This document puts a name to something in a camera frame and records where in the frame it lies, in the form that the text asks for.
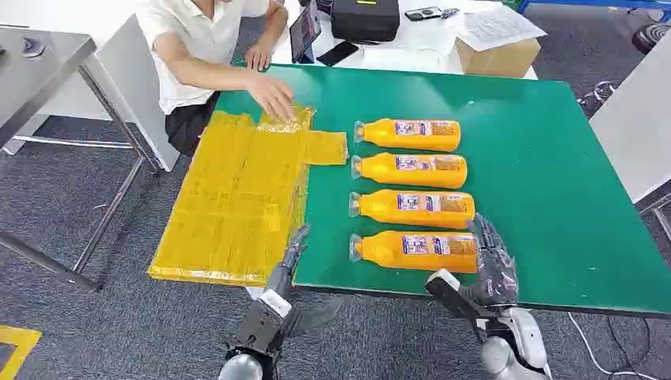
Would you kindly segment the person's left hand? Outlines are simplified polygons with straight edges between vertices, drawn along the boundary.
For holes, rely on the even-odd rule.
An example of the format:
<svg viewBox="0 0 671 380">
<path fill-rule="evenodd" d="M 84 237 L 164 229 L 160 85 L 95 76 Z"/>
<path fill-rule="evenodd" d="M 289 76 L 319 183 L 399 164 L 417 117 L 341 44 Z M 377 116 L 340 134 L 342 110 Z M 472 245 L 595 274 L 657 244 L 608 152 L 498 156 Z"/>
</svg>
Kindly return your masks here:
<svg viewBox="0 0 671 380">
<path fill-rule="evenodd" d="M 259 42 L 251 46 L 244 55 L 246 67 L 254 71 L 265 71 L 271 64 L 273 47 Z"/>
</svg>

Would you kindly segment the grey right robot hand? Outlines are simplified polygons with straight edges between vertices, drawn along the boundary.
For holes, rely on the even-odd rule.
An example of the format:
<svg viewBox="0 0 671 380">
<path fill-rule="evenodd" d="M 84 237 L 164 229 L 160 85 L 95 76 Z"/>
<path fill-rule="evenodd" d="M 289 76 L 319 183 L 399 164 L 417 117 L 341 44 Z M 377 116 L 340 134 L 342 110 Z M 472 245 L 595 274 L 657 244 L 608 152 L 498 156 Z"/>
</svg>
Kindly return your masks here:
<svg viewBox="0 0 671 380">
<path fill-rule="evenodd" d="M 476 213 L 470 231 L 476 236 L 474 283 L 461 291 L 466 299 L 482 307 L 516 306 L 519 295 L 514 258 L 495 226 Z"/>
</svg>

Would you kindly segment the person's right hand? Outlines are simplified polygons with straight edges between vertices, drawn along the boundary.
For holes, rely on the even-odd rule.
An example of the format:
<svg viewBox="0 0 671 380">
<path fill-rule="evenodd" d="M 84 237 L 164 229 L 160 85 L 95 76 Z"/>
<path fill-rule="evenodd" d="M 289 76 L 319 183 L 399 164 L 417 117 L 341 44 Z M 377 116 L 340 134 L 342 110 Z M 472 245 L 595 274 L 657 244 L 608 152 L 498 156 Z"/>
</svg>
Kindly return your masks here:
<svg viewBox="0 0 671 380">
<path fill-rule="evenodd" d="M 256 103 L 277 120 L 296 120 L 294 94 L 288 85 L 259 72 L 251 75 L 246 90 Z"/>
</svg>

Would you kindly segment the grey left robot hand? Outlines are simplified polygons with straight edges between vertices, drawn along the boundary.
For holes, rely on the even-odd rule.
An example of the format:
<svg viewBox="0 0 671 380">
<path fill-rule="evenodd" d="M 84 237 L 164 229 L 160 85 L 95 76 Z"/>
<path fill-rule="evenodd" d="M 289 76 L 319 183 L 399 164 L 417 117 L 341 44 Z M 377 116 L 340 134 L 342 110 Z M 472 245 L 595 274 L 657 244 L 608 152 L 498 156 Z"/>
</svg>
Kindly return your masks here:
<svg viewBox="0 0 671 380">
<path fill-rule="evenodd" d="M 291 338 L 300 336 L 310 329 L 315 329 L 336 318 L 345 304 L 345 299 L 336 297 L 330 299 L 326 306 L 316 310 L 294 310 L 290 304 L 290 297 L 294 290 L 292 279 L 298 260 L 305 250 L 303 241 L 308 236 L 310 227 L 302 225 L 296 234 L 290 238 L 283 258 L 273 268 L 261 300 L 279 316 L 281 336 Z"/>
</svg>

